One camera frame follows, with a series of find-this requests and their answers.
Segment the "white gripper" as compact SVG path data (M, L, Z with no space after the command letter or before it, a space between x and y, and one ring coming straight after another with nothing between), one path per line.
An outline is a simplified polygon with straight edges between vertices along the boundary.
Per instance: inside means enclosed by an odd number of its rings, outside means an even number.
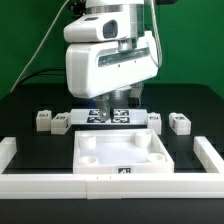
M66 52L68 89L74 97L95 97L100 118L107 121L110 106L106 93L133 84L128 105L138 108L144 87L141 81L157 75L157 62L156 43L151 31L146 31L145 36L138 39L137 48L131 51L119 52L117 41L72 44Z

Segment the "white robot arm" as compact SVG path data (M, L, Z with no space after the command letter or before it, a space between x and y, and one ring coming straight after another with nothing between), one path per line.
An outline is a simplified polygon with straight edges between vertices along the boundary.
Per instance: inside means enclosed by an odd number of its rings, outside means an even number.
M139 105L143 81L161 66L158 31L144 28L145 4L154 0L86 0L86 14L64 28L68 89L92 99L103 121L111 92L129 86L129 104Z

